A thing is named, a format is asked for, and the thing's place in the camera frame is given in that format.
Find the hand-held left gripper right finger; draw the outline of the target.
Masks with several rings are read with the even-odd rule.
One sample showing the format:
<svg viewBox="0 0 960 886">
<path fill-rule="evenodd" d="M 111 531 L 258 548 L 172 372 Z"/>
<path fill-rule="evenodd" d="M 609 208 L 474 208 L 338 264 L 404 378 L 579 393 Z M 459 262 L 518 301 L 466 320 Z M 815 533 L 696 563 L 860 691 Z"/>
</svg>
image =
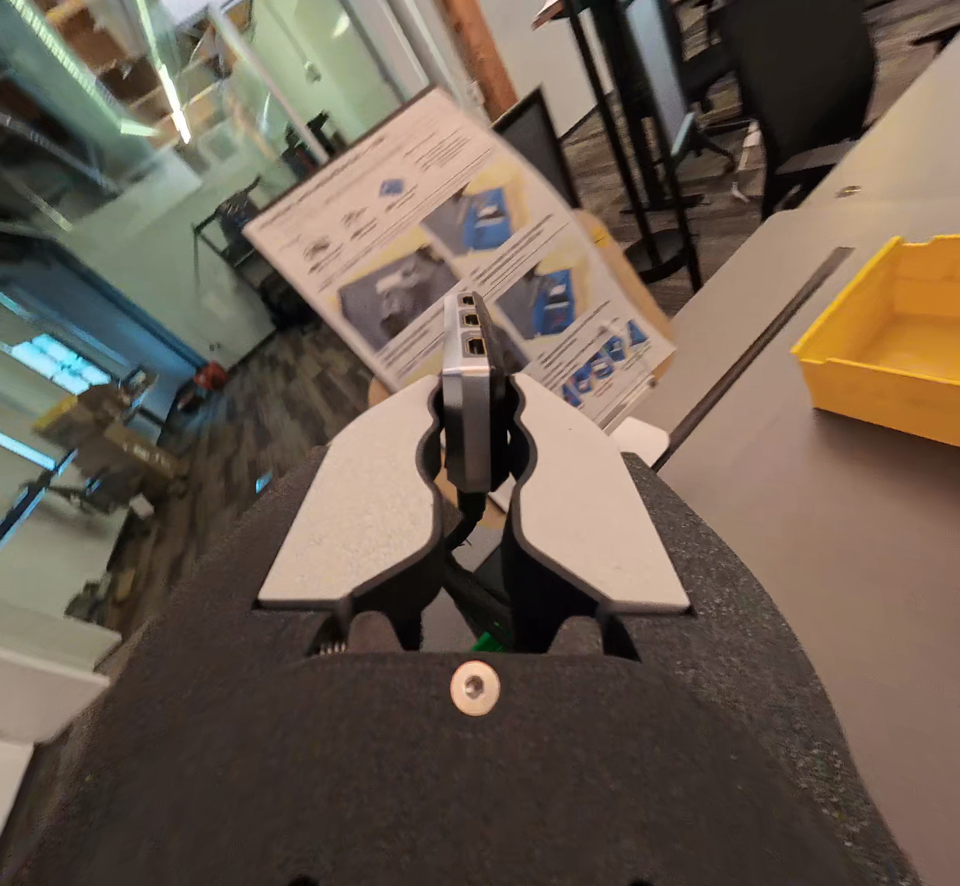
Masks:
<svg viewBox="0 0 960 886">
<path fill-rule="evenodd" d="M 510 531 L 533 562 L 627 616 L 690 598 L 615 442 L 533 377 L 510 376 Z"/>
</svg>

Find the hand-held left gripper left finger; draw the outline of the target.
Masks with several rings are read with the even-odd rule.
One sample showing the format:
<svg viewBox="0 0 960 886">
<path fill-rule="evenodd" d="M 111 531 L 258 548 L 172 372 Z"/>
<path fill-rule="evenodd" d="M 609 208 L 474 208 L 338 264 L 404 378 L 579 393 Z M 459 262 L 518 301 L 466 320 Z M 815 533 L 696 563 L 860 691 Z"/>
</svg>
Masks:
<svg viewBox="0 0 960 886">
<path fill-rule="evenodd" d="M 416 381 L 331 441 L 258 592 L 264 608 L 420 613 L 444 572 L 439 381 Z"/>
</svg>

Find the silver port hub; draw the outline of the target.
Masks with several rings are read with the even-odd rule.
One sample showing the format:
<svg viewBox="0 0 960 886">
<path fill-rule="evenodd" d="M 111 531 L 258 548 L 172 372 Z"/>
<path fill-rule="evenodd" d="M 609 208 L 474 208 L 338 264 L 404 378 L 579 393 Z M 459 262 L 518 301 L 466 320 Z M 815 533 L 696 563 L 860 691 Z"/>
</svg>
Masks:
<svg viewBox="0 0 960 886">
<path fill-rule="evenodd" d="M 478 292 L 443 301 L 440 388 L 445 471 L 460 509 L 479 518 L 486 498 L 509 476 L 508 377 L 526 359 Z"/>
</svg>

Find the yellow plastic bin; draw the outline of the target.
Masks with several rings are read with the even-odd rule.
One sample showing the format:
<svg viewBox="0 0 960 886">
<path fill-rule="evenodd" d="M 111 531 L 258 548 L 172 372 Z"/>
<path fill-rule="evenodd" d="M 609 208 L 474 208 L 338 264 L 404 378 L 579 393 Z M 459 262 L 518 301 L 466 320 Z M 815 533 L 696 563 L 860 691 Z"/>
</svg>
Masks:
<svg viewBox="0 0 960 886">
<path fill-rule="evenodd" d="M 959 236 L 887 242 L 791 349 L 814 408 L 959 446 Z"/>
</svg>

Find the cardboard boxes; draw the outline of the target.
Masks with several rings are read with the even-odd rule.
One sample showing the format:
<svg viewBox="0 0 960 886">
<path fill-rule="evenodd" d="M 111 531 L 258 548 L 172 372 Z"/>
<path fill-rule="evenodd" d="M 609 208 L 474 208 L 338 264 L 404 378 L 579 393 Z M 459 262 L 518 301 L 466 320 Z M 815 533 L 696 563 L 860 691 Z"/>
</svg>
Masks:
<svg viewBox="0 0 960 886">
<path fill-rule="evenodd" d="M 138 401 L 124 388 L 105 384 L 66 396 L 31 424 L 48 444 L 74 455 L 83 485 L 64 496 L 108 514 L 138 496 L 155 505 L 183 494 L 186 462 L 129 426 L 137 412 Z"/>
</svg>

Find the instruction sheet on stand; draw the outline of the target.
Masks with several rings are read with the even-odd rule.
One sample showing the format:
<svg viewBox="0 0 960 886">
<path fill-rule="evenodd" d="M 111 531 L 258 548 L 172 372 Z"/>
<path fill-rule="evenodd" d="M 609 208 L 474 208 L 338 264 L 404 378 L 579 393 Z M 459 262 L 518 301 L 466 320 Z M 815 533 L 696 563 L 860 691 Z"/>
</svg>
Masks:
<svg viewBox="0 0 960 886">
<path fill-rule="evenodd" d="M 674 330 L 670 317 L 666 316 L 647 284 L 642 281 L 629 262 L 624 248 L 609 231 L 604 221 L 583 208 L 574 209 L 573 214 L 580 227 L 592 239 L 596 251 L 603 259 L 611 275 L 630 298 L 631 303 L 640 311 L 642 317 L 665 339 L 674 342 Z M 664 379 L 670 369 L 674 355 L 671 353 L 653 369 L 653 386 Z M 370 381 L 367 391 L 367 409 L 373 409 L 390 398 L 391 395 L 390 389 L 374 377 Z"/>
</svg>

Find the printed instruction sheet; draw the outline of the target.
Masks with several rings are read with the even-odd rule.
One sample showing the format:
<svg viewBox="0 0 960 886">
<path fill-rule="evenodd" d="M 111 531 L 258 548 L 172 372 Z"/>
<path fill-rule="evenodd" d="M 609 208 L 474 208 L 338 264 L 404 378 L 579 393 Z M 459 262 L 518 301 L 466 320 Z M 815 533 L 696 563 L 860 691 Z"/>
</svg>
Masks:
<svg viewBox="0 0 960 886">
<path fill-rule="evenodd" d="M 246 238 L 393 392 L 437 374 L 448 296 L 473 293 L 508 374 L 602 428 L 674 357 L 621 250 L 443 89 L 422 91 L 282 196 Z"/>
</svg>

